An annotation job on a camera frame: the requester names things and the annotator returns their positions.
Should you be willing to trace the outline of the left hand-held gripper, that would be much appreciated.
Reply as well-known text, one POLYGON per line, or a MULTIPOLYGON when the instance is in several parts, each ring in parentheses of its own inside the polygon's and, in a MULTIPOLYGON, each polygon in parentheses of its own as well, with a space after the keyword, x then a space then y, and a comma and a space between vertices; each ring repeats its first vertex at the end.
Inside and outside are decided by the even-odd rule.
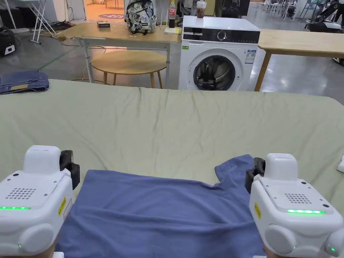
POLYGON ((0 183, 0 255, 37 258, 58 239, 80 183, 72 150, 33 145, 0 183))

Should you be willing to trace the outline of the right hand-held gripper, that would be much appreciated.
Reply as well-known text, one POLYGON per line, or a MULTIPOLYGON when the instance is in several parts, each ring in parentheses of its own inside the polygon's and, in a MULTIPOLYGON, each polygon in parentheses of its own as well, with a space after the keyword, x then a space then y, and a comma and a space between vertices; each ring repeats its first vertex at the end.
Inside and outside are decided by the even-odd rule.
POLYGON ((342 215, 298 177, 291 154, 254 158, 246 171, 249 209, 264 245, 283 257, 331 258, 343 253, 342 215))

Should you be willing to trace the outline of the person's left hand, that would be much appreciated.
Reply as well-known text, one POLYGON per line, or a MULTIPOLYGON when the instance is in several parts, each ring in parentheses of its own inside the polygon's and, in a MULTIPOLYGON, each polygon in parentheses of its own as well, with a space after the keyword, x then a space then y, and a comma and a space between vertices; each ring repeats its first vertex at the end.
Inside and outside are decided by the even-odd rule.
POLYGON ((56 242, 57 240, 55 240, 53 244, 50 247, 48 247, 44 252, 37 255, 37 257, 38 258, 52 258, 55 252, 56 242))

